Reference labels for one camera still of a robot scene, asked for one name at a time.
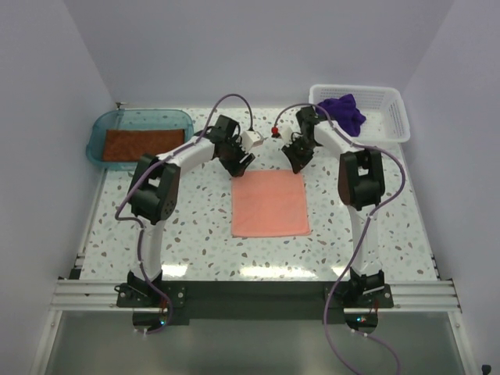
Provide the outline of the brown towel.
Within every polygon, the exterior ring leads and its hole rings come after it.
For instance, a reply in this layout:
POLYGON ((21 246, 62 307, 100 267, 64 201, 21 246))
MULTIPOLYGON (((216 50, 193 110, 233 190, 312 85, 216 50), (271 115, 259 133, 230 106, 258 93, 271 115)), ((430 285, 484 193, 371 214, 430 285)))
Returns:
POLYGON ((107 130, 102 160, 137 162, 144 154, 162 154, 183 143, 184 130, 107 130))

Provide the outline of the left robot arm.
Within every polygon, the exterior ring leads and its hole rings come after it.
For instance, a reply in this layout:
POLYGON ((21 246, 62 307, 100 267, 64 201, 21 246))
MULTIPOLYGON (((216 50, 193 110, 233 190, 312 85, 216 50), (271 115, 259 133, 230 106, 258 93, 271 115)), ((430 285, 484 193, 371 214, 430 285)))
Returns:
POLYGON ((170 306, 162 286, 161 251, 166 221, 177 205, 180 178, 213 159, 232 177, 241 177, 255 159, 251 150, 263 140, 259 132, 242 131, 237 121, 221 115, 214 126, 205 127, 174 150, 140 158, 115 215, 118 221, 133 221, 140 227, 135 265, 127 281, 115 287, 120 308, 170 306))

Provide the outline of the purple towel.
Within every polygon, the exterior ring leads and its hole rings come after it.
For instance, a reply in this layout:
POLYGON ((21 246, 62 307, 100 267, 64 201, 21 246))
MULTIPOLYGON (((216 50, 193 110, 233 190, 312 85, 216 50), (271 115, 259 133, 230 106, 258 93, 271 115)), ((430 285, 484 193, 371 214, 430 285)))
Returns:
POLYGON ((332 120, 336 120, 340 128, 351 137, 358 137, 366 117, 359 111, 353 94, 340 98, 328 98, 318 104, 325 109, 332 120))

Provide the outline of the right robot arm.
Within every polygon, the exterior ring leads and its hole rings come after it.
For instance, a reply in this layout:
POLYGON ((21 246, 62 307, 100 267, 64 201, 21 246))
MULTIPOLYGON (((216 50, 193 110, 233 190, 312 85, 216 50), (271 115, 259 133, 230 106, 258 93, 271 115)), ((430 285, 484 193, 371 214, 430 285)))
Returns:
POLYGON ((321 123, 326 116, 319 115, 312 106, 296 113, 300 131, 281 130, 284 139, 282 152, 294 173, 301 172, 313 159, 315 149, 324 147, 338 160, 337 192, 347 207, 351 223, 353 254, 341 272, 349 280, 340 280, 328 297, 343 307, 392 308, 391 289, 385 283, 380 261, 377 215, 372 212, 385 193, 382 155, 374 148, 354 146, 333 128, 321 123))

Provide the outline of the pink towel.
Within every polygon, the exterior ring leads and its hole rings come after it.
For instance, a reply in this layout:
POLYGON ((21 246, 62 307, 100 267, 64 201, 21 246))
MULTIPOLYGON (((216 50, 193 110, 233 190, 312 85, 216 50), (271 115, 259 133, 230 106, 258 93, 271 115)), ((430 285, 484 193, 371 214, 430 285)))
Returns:
POLYGON ((280 238, 310 233, 305 184, 290 170, 252 170, 231 184, 231 233, 280 238))

